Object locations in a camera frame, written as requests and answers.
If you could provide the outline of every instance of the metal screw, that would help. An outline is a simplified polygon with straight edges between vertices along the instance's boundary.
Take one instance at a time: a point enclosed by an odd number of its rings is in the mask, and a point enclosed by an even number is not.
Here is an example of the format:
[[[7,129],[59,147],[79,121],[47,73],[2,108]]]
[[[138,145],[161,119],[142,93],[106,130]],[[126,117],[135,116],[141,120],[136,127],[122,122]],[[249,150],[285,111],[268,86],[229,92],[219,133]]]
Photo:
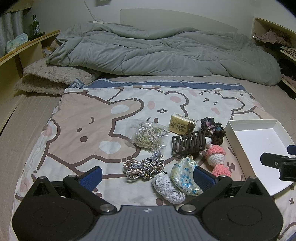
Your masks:
[[[103,212],[111,212],[115,207],[111,204],[103,204],[100,206],[100,209],[103,211]]]
[[[184,204],[181,209],[187,213],[192,213],[195,211],[196,207],[192,204]]]

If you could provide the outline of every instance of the gray gripper base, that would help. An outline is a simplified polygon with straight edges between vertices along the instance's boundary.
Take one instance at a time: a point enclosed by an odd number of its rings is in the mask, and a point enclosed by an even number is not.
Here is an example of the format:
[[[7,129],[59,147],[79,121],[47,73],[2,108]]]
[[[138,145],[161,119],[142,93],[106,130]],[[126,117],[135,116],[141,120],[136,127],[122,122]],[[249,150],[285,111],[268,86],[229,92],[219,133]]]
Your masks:
[[[194,216],[178,213],[174,206],[122,206],[98,219],[80,241],[218,241]]]

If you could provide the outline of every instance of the brown hair clip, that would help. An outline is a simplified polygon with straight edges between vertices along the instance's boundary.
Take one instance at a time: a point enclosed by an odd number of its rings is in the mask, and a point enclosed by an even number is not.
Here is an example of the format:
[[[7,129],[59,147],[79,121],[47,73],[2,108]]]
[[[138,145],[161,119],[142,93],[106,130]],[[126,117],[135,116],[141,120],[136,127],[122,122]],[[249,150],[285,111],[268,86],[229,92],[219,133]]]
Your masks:
[[[173,152],[181,155],[200,153],[205,149],[205,131],[199,130],[172,138]]]

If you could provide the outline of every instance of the crochet toy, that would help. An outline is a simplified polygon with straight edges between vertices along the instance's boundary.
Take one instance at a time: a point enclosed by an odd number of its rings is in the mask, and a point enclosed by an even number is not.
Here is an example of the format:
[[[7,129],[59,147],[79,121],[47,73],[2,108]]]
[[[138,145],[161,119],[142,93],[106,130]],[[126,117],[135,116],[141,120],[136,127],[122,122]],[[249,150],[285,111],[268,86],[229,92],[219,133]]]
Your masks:
[[[206,131],[206,137],[212,139],[213,145],[222,145],[225,136],[224,128],[220,123],[214,122],[214,118],[203,118],[201,120],[201,128]]]
[[[205,153],[205,158],[207,162],[214,167],[212,174],[216,177],[219,175],[226,175],[231,177],[231,172],[226,168],[223,163],[225,159],[225,151],[222,147],[218,145],[212,145],[212,140],[206,137],[206,147],[208,148]]]

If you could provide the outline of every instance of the small packet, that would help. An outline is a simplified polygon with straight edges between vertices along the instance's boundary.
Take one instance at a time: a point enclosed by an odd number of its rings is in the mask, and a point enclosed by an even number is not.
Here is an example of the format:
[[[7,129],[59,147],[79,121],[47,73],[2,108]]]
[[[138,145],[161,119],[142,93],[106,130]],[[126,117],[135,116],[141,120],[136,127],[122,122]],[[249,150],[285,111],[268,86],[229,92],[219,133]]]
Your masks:
[[[193,132],[195,125],[196,120],[174,113],[170,118],[170,127],[168,130],[178,135],[183,135]]]
[[[148,120],[130,119],[126,124],[126,137],[130,143],[149,151],[165,150],[168,136],[167,127]]]

